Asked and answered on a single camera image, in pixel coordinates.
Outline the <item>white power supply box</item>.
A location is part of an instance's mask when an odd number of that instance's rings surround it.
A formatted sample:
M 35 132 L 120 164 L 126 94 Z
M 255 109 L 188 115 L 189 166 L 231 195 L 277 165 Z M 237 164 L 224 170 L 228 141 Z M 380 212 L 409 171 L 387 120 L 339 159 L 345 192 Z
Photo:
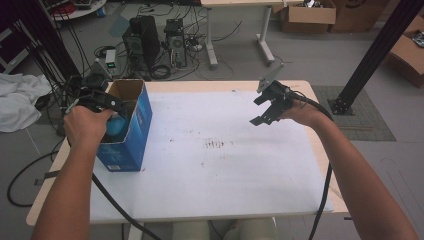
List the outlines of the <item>white power supply box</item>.
M 106 51 L 105 64 L 108 69 L 114 69 L 117 67 L 115 49 L 110 49 Z

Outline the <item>blue pump bottle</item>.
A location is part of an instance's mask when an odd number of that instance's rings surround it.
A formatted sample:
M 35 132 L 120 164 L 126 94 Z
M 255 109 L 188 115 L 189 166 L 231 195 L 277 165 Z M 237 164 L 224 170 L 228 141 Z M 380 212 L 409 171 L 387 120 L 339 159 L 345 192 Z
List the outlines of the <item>blue pump bottle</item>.
M 111 142 L 122 142 L 128 131 L 129 119 L 120 115 L 113 115 L 106 122 L 106 135 Z

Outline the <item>large closed cardboard box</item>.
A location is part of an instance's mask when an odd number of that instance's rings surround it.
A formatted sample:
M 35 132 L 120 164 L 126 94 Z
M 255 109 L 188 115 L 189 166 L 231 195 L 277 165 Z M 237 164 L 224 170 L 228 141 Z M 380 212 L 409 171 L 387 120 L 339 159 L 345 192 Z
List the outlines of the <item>large closed cardboard box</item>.
M 363 33 L 370 31 L 390 0 L 332 0 L 336 21 L 330 33 Z

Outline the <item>open brown cardboard box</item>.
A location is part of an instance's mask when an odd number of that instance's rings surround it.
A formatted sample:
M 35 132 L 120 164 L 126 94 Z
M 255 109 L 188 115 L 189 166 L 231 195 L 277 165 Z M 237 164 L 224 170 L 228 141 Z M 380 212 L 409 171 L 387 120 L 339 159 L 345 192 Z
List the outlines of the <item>open brown cardboard box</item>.
M 331 0 L 314 0 L 308 7 L 303 1 L 289 3 L 280 11 L 285 33 L 323 34 L 336 22 L 336 6 Z

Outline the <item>round white table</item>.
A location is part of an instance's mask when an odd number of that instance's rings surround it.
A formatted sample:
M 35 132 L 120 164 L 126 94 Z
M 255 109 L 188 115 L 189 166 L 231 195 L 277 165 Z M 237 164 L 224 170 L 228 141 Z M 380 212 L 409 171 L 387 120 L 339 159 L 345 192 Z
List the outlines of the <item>round white table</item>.
M 75 19 L 92 13 L 97 13 L 99 16 L 105 15 L 104 5 L 107 0 L 92 0 L 89 7 L 75 7 L 73 11 L 67 13 L 51 12 L 51 18 L 55 21 Z

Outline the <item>blue cardboard box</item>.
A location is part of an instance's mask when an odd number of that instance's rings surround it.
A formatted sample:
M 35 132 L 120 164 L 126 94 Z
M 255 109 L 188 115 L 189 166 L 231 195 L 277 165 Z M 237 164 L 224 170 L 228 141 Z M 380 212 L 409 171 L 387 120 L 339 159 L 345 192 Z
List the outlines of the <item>blue cardboard box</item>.
M 128 131 L 122 142 L 111 142 L 105 134 L 97 157 L 111 172 L 134 172 L 141 169 L 152 119 L 147 89 L 143 80 L 116 80 L 108 93 L 126 104 Z

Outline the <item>large black computer tower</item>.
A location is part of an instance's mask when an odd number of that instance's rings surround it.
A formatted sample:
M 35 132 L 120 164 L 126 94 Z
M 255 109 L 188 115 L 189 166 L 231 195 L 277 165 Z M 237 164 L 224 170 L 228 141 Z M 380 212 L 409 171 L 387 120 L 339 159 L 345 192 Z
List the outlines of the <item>large black computer tower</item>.
M 138 16 L 129 20 L 122 35 L 127 57 L 137 70 L 153 70 L 160 51 L 160 42 L 153 16 Z

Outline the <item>black aluminium strut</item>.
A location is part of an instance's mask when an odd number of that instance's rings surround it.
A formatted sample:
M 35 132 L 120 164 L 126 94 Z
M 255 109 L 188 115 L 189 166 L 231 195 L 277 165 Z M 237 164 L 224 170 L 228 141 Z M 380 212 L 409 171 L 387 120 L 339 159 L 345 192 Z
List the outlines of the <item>black aluminium strut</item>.
M 400 0 L 341 93 L 328 100 L 334 115 L 352 114 L 355 99 L 423 7 L 424 0 Z

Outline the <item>flat brown cardboard box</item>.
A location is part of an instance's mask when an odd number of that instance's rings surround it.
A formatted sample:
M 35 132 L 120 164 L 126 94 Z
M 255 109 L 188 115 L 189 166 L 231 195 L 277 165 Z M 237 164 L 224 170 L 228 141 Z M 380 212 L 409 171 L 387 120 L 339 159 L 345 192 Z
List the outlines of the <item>flat brown cardboard box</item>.
M 386 64 L 419 89 L 424 89 L 424 47 L 412 39 L 424 32 L 424 17 L 417 15 L 386 57 Z

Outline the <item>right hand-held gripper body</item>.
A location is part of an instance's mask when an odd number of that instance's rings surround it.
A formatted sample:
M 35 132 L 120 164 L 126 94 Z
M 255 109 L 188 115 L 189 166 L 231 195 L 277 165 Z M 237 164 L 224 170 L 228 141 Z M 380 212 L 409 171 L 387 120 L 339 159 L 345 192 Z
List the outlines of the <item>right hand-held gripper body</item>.
M 278 67 L 271 70 L 259 79 L 259 84 L 256 92 L 260 95 L 269 94 L 271 96 L 270 102 L 276 104 L 280 102 L 283 104 L 284 109 L 292 107 L 292 101 L 289 99 L 290 89 L 288 86 L 283 85 L 277 80 L 277 75 L 284 68 L 285 64 L 281 63 Z

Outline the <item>grey metal rack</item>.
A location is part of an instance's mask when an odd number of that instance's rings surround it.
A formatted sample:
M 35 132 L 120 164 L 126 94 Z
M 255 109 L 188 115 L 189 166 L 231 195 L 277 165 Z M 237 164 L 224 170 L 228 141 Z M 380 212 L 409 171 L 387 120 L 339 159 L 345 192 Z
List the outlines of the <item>grey metal rack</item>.
M 29 43 L 25 34 L 0 21 L 0 73 L 9 74 L 28 56 Z

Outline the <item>white desk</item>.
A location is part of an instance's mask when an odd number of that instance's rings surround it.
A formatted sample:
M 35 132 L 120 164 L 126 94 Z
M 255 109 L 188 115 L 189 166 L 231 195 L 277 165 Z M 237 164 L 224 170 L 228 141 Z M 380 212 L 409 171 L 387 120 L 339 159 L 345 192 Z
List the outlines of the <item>white desk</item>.
M 264 14 L 261 25 L 261 32 L 256 34 L 258 48 L 265 57 L 265 64 L 270 66 L 275 62 L 275 58 L 266 43 L 266 34 L 271 16 L 272 7 L 280 5 L 287 7 L 290 4 L 298 4 L 303 0 L 200 0 L 201 5 L 206 8 L 206 41 L 205 48 L 209 59 L 209 65 L 212 70 L 218 66 L 218 60 L 212 43 L 212 9 L 214 7 L 226 6 L 264 6 Z

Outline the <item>dark grey floor mat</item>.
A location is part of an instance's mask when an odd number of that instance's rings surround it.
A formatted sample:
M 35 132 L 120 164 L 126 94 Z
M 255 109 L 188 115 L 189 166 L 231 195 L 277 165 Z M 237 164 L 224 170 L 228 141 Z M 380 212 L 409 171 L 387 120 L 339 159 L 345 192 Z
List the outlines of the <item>dark grey floor mat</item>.
M 343 115 L 333 114 L 330 100 L 335 99 L 343 88 L 343 86 L 312 86 L 319 103 L 331 113 L 341 131 L 354 141 L 396 141 L 365 90 L 356 97 L 350 112 Z

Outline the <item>person's right leg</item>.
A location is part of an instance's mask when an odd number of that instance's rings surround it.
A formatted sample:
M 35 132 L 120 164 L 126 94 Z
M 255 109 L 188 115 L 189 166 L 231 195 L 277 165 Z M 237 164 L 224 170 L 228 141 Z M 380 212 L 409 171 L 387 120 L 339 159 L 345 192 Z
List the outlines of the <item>person's right leg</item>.
M 224 240 L 278 240 L 278 233 L 272 218 L 235 220 Z

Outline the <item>person's leg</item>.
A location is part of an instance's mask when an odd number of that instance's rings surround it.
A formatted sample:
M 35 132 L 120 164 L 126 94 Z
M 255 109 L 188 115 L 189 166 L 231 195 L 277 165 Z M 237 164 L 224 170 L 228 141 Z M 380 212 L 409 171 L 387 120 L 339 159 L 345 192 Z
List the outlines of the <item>person's leg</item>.
M 172 240 L 210 240 L 206 221 L 183 221 L 173 224 Z
M 272 218 L 235 220 L 224 240 L 278 240 L 278 233 Z

